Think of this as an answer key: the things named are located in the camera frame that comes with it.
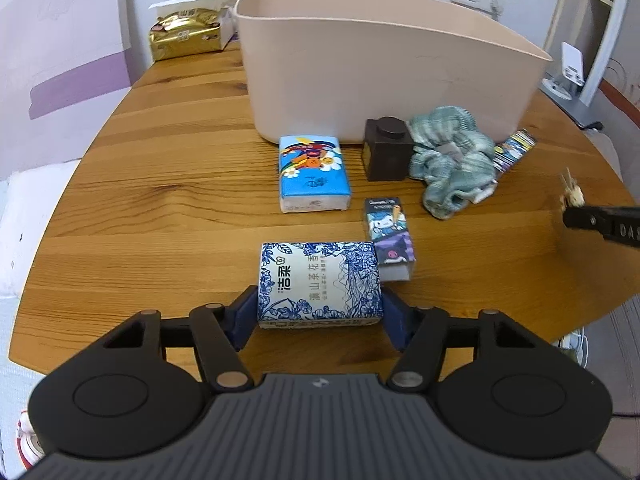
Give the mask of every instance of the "gold tissue package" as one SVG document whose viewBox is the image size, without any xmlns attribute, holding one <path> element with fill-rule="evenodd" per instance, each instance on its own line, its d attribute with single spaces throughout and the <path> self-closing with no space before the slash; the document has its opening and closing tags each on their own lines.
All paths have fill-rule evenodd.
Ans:
<svg viewBox="0 0 640 480">
<path fill-rule="evenodd" d="M 160 61 L 223 50 L 234 32 L 229 9 L 179 10 L 151 27 L 151 54 L 154 61 Z"/>
</svg>

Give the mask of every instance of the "wooden table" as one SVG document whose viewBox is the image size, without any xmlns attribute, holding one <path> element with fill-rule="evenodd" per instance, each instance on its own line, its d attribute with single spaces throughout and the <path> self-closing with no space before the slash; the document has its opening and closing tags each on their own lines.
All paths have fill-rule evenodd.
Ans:
<svg viewBox="0 0 640 480">
<path fill-rule="evenodd" d="M 100 131 L 58 204 L 29 275 L 10 357 L 49 372 L 136 311 L 177 317 L 230 302 L 257 282 L 262 242 L 363 240 L 363 201 L 377 196 L 399 196 L 408 216 L 417 265 L 411 282 L 392 286 L 408 303 L 456 316 L 498 308 L 558 338 L 615 306 L 612 297 L 585 299 L 558 250 L 559 174 L 569 166 L 590 203 L 633 201 L 541 92 L 522 126 L 539 144 L 492 197 L 450 220 L 422 209 L 421 182 L 369 183 L 355 146 L 344 149 L 348 211 L 282 214 L 278 152 L 254 129 L 238 45 L 156 63 Z M 637 259 L 629 265 L 640 275 Z M 467 356 L 454 355 L 448 368 Z M 398 354 L 375 325 L 256 329 L 241 357 L 257 377 L 280 370 L 386 376 Z M 195 373 L 190 352 L 169 358 Z"/>
</svg>

